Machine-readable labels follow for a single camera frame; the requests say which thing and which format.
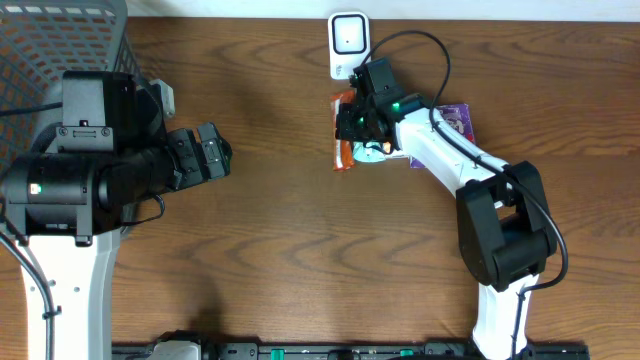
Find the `brown orange snack bar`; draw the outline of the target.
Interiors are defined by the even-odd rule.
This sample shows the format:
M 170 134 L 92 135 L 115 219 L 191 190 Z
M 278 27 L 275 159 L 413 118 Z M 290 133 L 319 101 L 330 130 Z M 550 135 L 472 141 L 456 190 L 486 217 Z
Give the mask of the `brown orange snack bar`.
M 354 90 L 340 92 L 331 97 L 330 105 L 332 111 L 333 125 L 337 125 L 337 115 L 341 104 L 351 104 L 355 97 Z M 345 140 L 334 138 L 333 145 L 333 170 L 336 172 L 346 171 L 355 166 L 355 160 L 351 150 L 351 143 Z

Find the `teal snack wrapper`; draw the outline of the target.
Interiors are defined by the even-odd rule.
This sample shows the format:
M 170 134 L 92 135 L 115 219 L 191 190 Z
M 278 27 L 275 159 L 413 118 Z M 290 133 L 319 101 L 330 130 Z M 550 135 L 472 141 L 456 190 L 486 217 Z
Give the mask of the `teal snack wrapper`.
M 378 163 L 386 160 L 386 153 L 378 142 L 354 142 L 352 156 L 356 162 Z

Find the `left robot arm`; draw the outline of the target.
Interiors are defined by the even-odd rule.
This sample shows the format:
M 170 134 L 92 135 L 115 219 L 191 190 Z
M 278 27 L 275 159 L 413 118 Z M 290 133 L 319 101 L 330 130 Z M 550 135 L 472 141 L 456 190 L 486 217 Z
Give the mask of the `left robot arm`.
M 212 123 L 168 131 L 163 84 L 67 71 L 61 85 L 61 121 L 3 177 L 1 241 L 23 269 L 30 357 L 107 359 L 124 210 L 226 177 L 232 149 Z

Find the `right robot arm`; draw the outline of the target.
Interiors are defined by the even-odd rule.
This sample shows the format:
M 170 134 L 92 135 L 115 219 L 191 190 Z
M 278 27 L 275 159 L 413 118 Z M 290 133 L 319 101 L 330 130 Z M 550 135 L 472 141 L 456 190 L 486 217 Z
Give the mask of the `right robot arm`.
M 479 284 L 473 343 L 486 359 L 521 358 L 530 294 L 557 248 L 538 171 L 478 148 L 421 95 L 406 93 L 385 59 L 356 67 L 350 84 L 355 98 L 339 107 L 336 137 L 388 143 L 453 194 L 459 250 Z

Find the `red purple snack packet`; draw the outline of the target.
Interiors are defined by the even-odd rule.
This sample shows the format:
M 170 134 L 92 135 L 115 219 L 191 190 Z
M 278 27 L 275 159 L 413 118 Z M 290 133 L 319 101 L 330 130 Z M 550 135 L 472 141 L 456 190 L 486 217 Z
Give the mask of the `red purple snack packet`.
M 425 169 L 423 160 L 432 163 L 435 160 L 434 155 L 441 154 L 436 149 L 437 145 L 444 146 L 447 151 L 452 150 L 432 127 L 429 112 L 426 107 L 416 109 L 405 114 L 404 119 L 397 125 L 398 140 L 402 150 L 409 156 L 410 167 L 413 169 Z M 449 135 L 456 130 L 464 139 L 475 142 L 467 104 L 439 105 L 434 110 L 434 120 L 440 125 L 447 123 L 449 129 L 444 128 L 444 131 Z

